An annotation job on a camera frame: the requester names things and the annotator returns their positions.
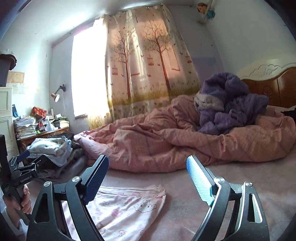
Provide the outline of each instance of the silver bolt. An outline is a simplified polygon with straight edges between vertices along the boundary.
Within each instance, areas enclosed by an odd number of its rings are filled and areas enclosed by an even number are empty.
[[[76,183],[76,182],[78,182],[80,180],[80,177],[73,177],[72,178],[72,182],[74,182],[74,183]]]
[[[253,183],[252,182],[246,182],[246,186],[252,187],[253,186]]]
[[[47,182],[45,182],[44,184],[43,184],[43,186],[45,186],[45,187],[48,187],[48,186],[50,186],[51,185],[51,182],[50,181],[47,181]]]
[[[225,179],[222,178],[222,177],[215,177],[214,180],[216,180],[216,181],[219,182],[219,183],[222,183],[222,182],[225,181]]]

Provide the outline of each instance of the white cabinet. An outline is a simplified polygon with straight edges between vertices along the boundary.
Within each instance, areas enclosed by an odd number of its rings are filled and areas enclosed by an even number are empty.
[[[0,134],[5,136],[7,159],[18,155],[12,120],[12,88],[0,87]]]

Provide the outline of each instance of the hand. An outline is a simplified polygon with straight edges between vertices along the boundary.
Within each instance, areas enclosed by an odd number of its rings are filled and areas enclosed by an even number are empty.
[[[22,200],[22,211],[26,214],[31,213],[32,211],[32,201],[30,199],[30,192],[29,192],[29,188],[27,187],[27,185],[24,185],[24,199]],[[20,220],[20,216],[17,213],[17,210],[20,210],[20,206],[19,204],[16,202],[16,200],[13,197],[6,197],[3,196],[3,201],[6,205],[6,212],[10,218],[10,220],[12,221],[12,223],[18,228],[18,224],[19,224],[19,220]]]

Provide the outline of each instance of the bright window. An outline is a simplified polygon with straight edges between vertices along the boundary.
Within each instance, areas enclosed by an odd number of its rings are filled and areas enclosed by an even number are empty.
[[[107,104],[105,52],[107,33],[102,20],[74,36],[71,84],[74,115],[102,115]]]

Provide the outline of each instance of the stack of books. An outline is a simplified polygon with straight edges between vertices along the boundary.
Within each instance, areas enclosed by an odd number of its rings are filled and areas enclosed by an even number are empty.
[[[37,134],[35,128],[36,120],[33,116],[19,116],[14,118],[13,124],[17,140],[25,139]]]
[[[55,121],[53,122],[53,124],[54,124],[55,127],[58,127],[58,128],[65,128],[65,127],[69,127],[69,126],[70,126],[69,121],[67,121],[67,120],[62,120],[62,119],[60,119],[60,120],[55,120]]]

